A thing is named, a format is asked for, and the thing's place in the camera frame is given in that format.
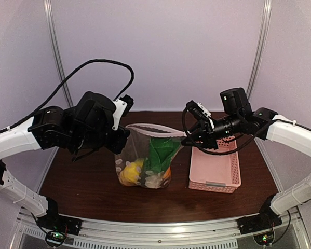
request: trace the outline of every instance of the black cable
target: black cable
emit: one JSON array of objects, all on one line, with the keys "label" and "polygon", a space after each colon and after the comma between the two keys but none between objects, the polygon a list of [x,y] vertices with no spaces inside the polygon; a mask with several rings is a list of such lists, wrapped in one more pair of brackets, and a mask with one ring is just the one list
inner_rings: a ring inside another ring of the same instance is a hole
[{"label": "black cable", "polygon": [[[33,213],[31,213],[31,214],[32,214],[32,216],[33,216],[33,219],[34,219],[36,225],[37,225],[37,226],[39,227],[39,229],[46,235],[46,237],[45,237],[45,242],[46,242],[46,244],[47,244],[48,246],[58,248],[58,247],[60,247],[61,245],[64,244],[64,242],[65,242],[65,240],[66,240],[66,235],[65,235],[65,234],[63,234],[63,233],[61,233],[61,232],[59,232],[59,231],[54,231],[54,230],[53,230],[53,231],[46,232],[46,231],[39,225],[39,223],[37,222],[37,219],[36,219],[35,215],[34,215]],[[62,239],[58,239],[58,238],[53,237],[53,235],[52,235],[53,232],[56,233],[56,234],[61,235],[61,236],[62,236]],[[49,242],[48,239],[51,239],[51,240],[53,240],[53,241],[58,241],[59,244],[54,244],[54,243],[52,243],[52,242]]]},{"label": "black cable", "polygon": [[283,238],[283,236],[285,236],[286,232],[289,229],[289,226],[290,226],[290,223],[291,223],[291,214],[290,214],[289,210],[287,210],[287,212],[288,212],[288,215],[289,215],[288,225],[287,225],[285,231],[283,232],[283,234],[279,237],[279,239],[277,239],[276,241],[272,242],[272,245],[274,245],[275,243],[279,242],[279,240],[281,240]]},{"label": "black cable", "polygon": [[294,124],[294,122],[292,122],[292,121],[286,121],[286,120],[282,120],[282,119],[280,119],[280,120],[281,120],[281,122],[283,122],[283,123],[289,123],[289,124],[292,124],[292,125],[301,127],[301,128],[303,128],[303,129],[308,130],[308,131],[311,132],[311,128],[308,128],[308,127],[306,127],[306,126],[304,126],[304,125],[302,125],[302,124],[299,124],[299,123],[295,123],[295,124]]},{"label": "black cable", "polygon": [[[58,90],[75,74],[77,73],[80,69],[82,69],[84,66],[91,64],[91,63],[95,63],[95,62],[102,62],[102,63],[109,63],[109,64],[115,64],[115,65],[119,65],[122,67],[125,67],[126,69],[128,69],[131,73],[131,78],[130,81],[126,84],[126,86],[119,92],[119,94],[115,97],[115,99],[117,99],[123,92],[125,92],[130,85],[132,84],[133,80],[134,80],[134,72],[131,68],[131,66],[119,62],[119,61],[113,61],[113,60],[107,60],[107,59],[93,59],[93,60],[89,60],[84,62],[83,64],[81,64],[79,67],[77,67],[75,70],[73,70],[69,75],[67,75],[61,83],[59,83],[59,85],[55,88],[55,90],[52,92],[52,94],[41,104],[39,105],[34,111],[32,111],[29,115],[27,115],[26,117],[20,119],[18,122],[14,123],[12,126],[10,126],[10,129],[13,129],[14,127],[17,127],[18,125],[24,123],[25,121],[27,121],[28,119],[30,119],[31,117],[33,117],[39,110],[41,110],[58,92]],[[0,134],[7,131],[7,128],[4,128],[2,130],[0,130]]]}]

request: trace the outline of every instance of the metal frame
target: metal frame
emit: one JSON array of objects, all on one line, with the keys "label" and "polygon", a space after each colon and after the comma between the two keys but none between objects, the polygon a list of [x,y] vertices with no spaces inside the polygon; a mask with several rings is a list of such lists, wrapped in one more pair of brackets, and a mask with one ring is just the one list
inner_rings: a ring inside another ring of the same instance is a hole
[{"label": "metal frame", "polygon": [[[44,5],[45,5],[46,18],[48,22],[52,51],[53,51],[53,55],[55,58],[55,64],[56,64],[59,78],[62,81],[65,78],[65,74],[64,74],[60,51],[58,48],[55,24],[54,24],[52,10],[51,10],[51,0],[44,0]],[[71,97],[69,87],[67,86],[67,84],[63,85],[63,93],[64,93],[64,97],[65,97],[68,107],[73,107],[74,105],[73,105],[72,97]]]},{"label": "metal frame", "polygon": [[[295,228],[301,249],[311,249],[309,239],[297,208],[291,210],[291,224]],[[282,217],[285,227],[289,216]],[[111,246],[112,248],[202,248],[205,245],[230,243],[230,241],[251,236],[241,235],[237,227],[238,217],[217,219],[205,222],[184,223],[120,223],[103,220],[85,219],[79,236],[69,235],[68,246],[91,248],[91,245]],[[32,216],[26,209],[21,209],[18,216],[16,233],[10,244],[11,249],[18,249],[23,234],[40,239],[43,233],[37,228]]]},{"label": "metal frame", "polygon": [[252,91],[255,85],[255,81],[258,75],[260,63],[261,63],[261,57],[264,51],[268,28],[269,28],[269,21],[271,19],[271,11],[272,11],[272,0],[265,0],[264,3],[264,11],[263,11],[263,17],[261,21],[261,27],[260,27],[260,33],[259,33],[259,40],[257,44],[257,50],[253,62],[253,68],[251,71],[251,76],[247,88],[247,97],[248,99],[251,99]]}]

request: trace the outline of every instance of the brown table surface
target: brown table surface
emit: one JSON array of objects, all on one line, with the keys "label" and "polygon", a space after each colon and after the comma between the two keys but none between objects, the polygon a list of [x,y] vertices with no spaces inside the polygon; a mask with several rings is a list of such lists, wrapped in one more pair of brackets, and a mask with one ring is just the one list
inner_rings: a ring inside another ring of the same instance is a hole
[{"label": "brown table surface", "polygon": [[[214,118],[223,113],[212,113]],[[158,123],[182,130],[181,112],[134,112],[129,123]],[[187,115],[187,124],[193,118]],[[246,138],[238,141],[241,144]],[[241,186],[233,193],[188,188],[191,148],[184,147],[171,165],[172,180],[165,189],[124,187],[117,178],[114,155],[103,148],[71,163],[67,150],[59,149],[41,189],[58,202],[59,212],[84,218],[118,222],[186,222],[257,213],[277,189],[255,142],[239,152]]]}]

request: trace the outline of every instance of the yellow toy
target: yellow toy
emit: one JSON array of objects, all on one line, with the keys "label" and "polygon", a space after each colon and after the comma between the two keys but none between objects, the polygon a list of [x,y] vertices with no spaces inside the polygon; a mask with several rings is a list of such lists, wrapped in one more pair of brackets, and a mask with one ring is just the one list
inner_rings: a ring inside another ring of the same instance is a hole
[{"label": "yellow toy", "polygon": [[140,173],[143,168],[144,159],[138,158],[134,162],[127,161],[125,168],[119,174],[119,180],[123,185],[140,185]]}]

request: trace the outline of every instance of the pink basket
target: pink basket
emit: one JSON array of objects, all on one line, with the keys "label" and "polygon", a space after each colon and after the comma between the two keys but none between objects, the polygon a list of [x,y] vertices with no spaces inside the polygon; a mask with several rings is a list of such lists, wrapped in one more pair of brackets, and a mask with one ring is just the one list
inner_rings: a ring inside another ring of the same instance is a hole
[{"label": "pink basket", "polygon": [[[225,143],[217,140],[219,149],[225,152],[237,148],[236,141]],[[241,185],[238,153],[213,156],[192,148],[189,188],[221,193],[233,193]]]}]

